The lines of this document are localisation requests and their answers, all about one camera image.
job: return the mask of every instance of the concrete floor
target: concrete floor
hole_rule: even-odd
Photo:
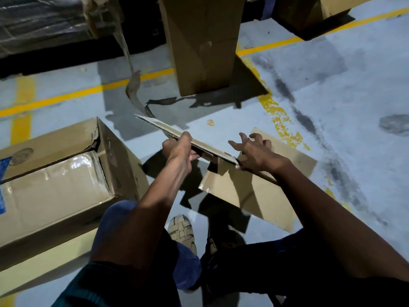
[[[409,0],[372,0],[351,10],[363,20],[409,6]],[[253,127],[282,139],[319,161],[311,179],[378,232],[409,260],[409,15],[375,21],[236,59],[229,88],[179,101],[173,74],[142,82],[138,92],[157,118],[193,137],[236,154],[228,139]],[[244,23],[239,48],[293,38],[273,20]],[[171,67],[166,46],[132,56],[142,74]],[[35,99],[59,96],[129,76],[125,58],[95,62],[32,77]],[[0,109],[15,104],[15,79],[0,82]],[[262,96],[266,91],[271,95]],[[154,163],[165,136],[133,116],[124,87],[90,93],[32,111],[30,136],[98,116],[140,159]],[[0,148],[10,144],[15,117],[0,119]],[[208,126],[212,119],[214,126]],[[191,183],[179,191],[170,217],[193,223],[199,256],[208,219],[206,194],[197,183],[207,165],[199,162]],[[246,243],[279,239],[286,232],[246,214],[236,227]],[[16,295],[18,307],[52,304],[76,272]],[[202,306],[201,289],[180,293],[182,306]],[[266,295],[232,294],[214,306],[271,306]]]

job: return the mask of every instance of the shoe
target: shoe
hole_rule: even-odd
[[[192,223],[185,215],[178,215],[171,219],[168,227],[168,233],[172,240],[180,242],[188,247],[194,255],[197,256],[195,245],[195,236],[193,235]]]

